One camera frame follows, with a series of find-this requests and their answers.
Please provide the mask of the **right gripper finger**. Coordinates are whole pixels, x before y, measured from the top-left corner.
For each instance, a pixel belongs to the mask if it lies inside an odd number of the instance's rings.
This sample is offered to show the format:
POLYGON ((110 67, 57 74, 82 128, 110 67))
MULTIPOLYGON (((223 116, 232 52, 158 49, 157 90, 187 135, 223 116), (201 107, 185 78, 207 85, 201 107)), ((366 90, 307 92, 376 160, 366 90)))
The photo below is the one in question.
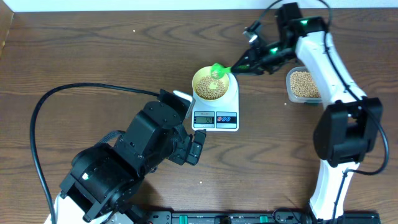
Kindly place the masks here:
POLYGON ((232 67, 232 73, 238 75, 263 75, 264 71, 262 68, 238 65, 237 67, 232 67))
POLYGON ((255 67, 257 61, 258 59, 256 51, 253 49, 248 49, 234 65, 247 65, 250 67, 255 67))

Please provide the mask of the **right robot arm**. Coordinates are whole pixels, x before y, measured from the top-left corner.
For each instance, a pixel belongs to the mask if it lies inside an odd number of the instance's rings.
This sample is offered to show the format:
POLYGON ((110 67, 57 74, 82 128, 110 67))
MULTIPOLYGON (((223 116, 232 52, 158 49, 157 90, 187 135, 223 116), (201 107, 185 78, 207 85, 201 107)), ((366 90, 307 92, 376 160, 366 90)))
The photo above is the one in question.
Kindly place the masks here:
POLYGON ((231 67, 235 75, 275 73, 289 60, 301 61, 312 75, 324 112, 313 132, 320 158, 317 185, 300 223, 336 223, 343 216, 349 183, 371 152, 381 126, 382 104, 355 83, 333 44, 331 20, 304 17, 297 3, 281 4, 275 13, 279 39, 267 43, 261 22, 245 28, 249 49, 231 67))

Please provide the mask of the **green plastic scoop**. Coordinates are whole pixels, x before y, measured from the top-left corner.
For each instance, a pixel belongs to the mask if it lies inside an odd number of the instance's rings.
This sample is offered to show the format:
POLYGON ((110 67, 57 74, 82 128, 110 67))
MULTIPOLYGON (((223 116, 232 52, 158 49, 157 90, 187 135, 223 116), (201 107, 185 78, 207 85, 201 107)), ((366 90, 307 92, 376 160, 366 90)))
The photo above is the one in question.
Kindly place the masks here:
POLYGON ((224 67, 219 63, 215 63, 211 66, 210 76, 215 80, 223 78, 228 73, 247 73, 249 67, 247 65, 234 65, 232 67, 224 67))

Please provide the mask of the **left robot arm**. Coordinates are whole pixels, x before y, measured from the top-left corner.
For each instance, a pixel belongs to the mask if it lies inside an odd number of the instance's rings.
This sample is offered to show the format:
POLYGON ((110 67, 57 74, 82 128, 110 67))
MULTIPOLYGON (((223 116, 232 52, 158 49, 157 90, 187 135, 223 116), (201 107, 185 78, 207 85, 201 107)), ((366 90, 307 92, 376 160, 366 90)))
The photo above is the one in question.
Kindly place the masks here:
POLYGON ((46 223, 106 223, 125 212, 144 177, 168 159, 180 166, 198 163, 204 130, 188 134, 183 121, 192 111, 193 96, 161 90, 146 103, 125 131, 112 131, 79 152, 60 184, 46 223))

